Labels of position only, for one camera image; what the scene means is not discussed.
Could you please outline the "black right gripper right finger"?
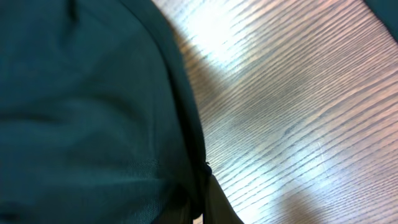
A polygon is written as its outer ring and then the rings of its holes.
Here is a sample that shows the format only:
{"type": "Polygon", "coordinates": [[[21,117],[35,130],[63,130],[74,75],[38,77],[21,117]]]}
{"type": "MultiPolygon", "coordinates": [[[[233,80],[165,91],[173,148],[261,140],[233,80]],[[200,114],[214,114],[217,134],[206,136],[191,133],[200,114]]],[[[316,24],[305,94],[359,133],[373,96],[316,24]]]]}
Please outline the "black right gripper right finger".
{"type": "Polygon", "coordinates": [[[203,224],[243,224],[214,175],[208,179],[203,224]]]}

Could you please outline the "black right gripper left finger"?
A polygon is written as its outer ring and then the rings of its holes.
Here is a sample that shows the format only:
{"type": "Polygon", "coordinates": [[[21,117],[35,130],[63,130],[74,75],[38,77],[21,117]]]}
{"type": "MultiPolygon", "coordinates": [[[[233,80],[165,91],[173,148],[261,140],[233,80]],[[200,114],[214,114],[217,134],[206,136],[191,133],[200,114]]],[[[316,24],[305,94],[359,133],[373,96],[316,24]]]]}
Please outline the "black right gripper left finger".
{"type": "Polygon", "coordinates": [[[186,190],[177,187],[163,211],[152,224],[192,224],[191,200],[186,190]]]}

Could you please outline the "black t-shirt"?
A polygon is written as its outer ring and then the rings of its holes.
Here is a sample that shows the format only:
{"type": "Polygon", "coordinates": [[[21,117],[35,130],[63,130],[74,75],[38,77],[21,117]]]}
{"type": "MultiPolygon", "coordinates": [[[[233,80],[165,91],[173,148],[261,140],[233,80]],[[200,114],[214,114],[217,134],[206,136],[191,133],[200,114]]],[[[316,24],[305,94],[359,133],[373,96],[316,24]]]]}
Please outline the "black t-shirt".
{"type": "Polygon", "coordinates": [[[204,139],[152,1],[1,2],[1,222],[204,211],[204,139]]]}

